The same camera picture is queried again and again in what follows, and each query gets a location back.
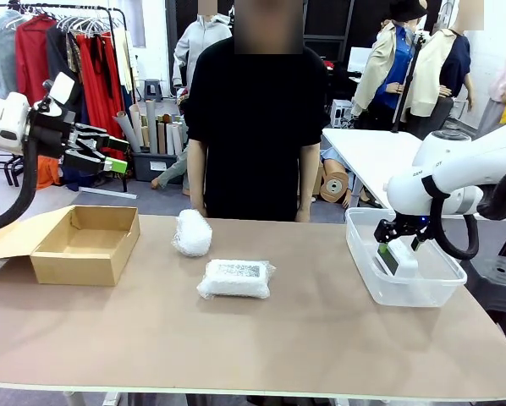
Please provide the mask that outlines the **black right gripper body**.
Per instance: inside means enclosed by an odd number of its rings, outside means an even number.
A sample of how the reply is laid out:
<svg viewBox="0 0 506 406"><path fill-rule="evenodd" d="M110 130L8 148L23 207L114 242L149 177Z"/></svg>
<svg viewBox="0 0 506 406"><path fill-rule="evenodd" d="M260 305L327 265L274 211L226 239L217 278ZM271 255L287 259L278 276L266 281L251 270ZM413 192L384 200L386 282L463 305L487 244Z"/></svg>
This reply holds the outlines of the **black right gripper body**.
<svg viewBox="0 0 506 406"><path fill-rule="evenodd" d="M407 215L395 213L395 218L389 223L394 233L419 233L427 227L427 216Z"/></svg>

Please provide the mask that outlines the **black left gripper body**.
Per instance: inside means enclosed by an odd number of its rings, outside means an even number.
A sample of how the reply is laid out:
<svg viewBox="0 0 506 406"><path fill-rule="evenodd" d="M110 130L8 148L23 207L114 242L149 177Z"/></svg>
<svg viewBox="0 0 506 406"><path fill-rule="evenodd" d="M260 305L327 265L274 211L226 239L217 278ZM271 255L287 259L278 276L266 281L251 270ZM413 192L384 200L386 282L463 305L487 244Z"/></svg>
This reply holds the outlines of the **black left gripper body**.
<svg viewBox="0 0 506 406"><path fill-rule="evenodd" d="M52 112L31 108L25 140L35 143L38 155L58 159L68 148L76 113L57 105L51 105L51 108Z"/></svg>

